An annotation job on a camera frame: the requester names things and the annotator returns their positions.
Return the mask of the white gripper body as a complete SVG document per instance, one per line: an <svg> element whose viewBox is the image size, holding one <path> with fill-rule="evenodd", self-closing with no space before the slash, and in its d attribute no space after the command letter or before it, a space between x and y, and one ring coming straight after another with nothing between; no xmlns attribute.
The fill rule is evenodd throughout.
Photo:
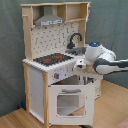
<svg viewBox="0 0 128 128"><path fill-rule="evenodd" d="M73 66L74 70L79 70L79 71L85 71L87 69L87 64L85 63L84 59L78 59Z"/></svg>

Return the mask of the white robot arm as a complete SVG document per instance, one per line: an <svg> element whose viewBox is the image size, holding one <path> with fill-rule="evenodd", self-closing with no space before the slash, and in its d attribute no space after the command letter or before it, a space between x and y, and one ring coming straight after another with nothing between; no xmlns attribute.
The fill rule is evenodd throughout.
<svg viewBox="0 0 128 128"><path fill-rule="evenodd" d="M116 60L116 54L113 51L99 42L91 42L86 47L85 57L78 59L73 69L84 71L88 66L92 66L94 71L100 75L128 71L128 59Z"/></svg>

